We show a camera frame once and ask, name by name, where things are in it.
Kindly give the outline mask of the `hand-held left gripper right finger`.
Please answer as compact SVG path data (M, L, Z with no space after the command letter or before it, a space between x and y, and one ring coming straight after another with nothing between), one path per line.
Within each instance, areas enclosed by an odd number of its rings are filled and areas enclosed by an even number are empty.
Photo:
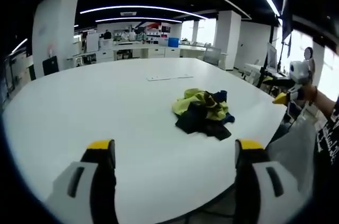
M235 141L235 223L288 223L312 195L313 144Z

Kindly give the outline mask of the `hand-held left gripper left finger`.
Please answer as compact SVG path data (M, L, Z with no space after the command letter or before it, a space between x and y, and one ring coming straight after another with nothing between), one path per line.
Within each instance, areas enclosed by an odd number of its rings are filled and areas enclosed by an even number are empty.
M117 223L116 184L115 142L95 141L54 180L46 207L61 223Z

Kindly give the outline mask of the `person's right hand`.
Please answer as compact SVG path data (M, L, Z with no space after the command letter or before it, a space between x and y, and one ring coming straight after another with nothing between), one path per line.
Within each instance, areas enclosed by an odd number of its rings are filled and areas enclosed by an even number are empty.
M318 94L318 89L312 84L302 86L302 91L304 93L304 99L308 102L315 102Z

